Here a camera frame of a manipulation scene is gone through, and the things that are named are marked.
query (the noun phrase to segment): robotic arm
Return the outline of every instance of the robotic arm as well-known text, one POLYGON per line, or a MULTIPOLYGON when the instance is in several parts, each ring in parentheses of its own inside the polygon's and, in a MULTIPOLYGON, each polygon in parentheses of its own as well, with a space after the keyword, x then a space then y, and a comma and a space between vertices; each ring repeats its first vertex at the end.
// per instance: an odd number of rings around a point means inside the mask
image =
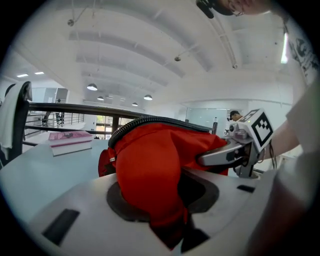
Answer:
POLYGON ((240 178, 249 178, 273 134, 273 127, 264 109, 251 110, 230 125, 227 145, 201 154, 198 162, 203 166, 234 168, 240 178))

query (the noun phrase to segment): red bag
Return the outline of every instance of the red bag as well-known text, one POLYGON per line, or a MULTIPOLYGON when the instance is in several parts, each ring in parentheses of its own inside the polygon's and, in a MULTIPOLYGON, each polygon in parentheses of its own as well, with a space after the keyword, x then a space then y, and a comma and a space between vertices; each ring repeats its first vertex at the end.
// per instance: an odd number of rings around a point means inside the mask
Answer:
MULTIPOLYGON (((108 174, 111 165, 116 169, 124 199, 149 213, 150 227, 172 248, 180 241, 187 220, 177 190, 181 167, 208 170, 210 166, 199 165, 196 156, 226 144, 208 132, 145 124, 127 133, 114 149, 101 153, 98 172, 101 177, 108 174)), ((228 170, 221 174, 228 175, 228 170)))

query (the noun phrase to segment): white towel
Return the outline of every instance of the white towel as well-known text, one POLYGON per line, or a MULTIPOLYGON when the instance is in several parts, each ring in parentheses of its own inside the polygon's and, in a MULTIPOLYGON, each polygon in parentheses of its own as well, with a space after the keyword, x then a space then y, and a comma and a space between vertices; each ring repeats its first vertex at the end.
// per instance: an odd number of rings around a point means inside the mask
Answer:
MULTIPOLYGON (((16 83, 9 90, 0 107, 0 145, 1 150, 5 155, 5 159, 7 160, 9 157, 9 149, 12 149, 16 105, 20 90, 24 83, 25 81, 16 83)), ((31 98, 32 100, 30 92, 28 92, 28 98, 31 98)))

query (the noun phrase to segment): window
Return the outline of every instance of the window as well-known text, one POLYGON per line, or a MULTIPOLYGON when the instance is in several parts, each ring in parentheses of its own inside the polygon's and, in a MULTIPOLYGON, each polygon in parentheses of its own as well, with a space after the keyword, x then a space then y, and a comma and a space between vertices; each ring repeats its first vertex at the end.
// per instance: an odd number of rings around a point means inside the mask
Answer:
MULTIPOLYGON (((97 115, 95 130, 100 132, 111 133, 112 123, 113 123, 112 116, 97 115)), ((97 134, 96 136, 98 136, 100 140, 109 140, 111 137, 111 134, 97 134)))
POLYGON ((124 125, 126 125, 127 123, 131 122, 132 120, 133 120, 133 119, 120 117, 120 118, 119 118, 119 126, 124 126, 124 125))

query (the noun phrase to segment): black hair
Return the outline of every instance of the black hair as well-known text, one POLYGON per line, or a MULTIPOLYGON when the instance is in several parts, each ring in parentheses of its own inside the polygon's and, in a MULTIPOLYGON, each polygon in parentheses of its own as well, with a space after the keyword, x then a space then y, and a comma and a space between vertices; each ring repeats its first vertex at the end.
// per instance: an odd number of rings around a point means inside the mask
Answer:
POLYGON ((239 111, 237 111, 237 110, 232 110, 232 111, 230 112, 230 119, 231 119, 231 117, 232 117, 233 115, 235 115, 235 114, 240 115, 239 111))

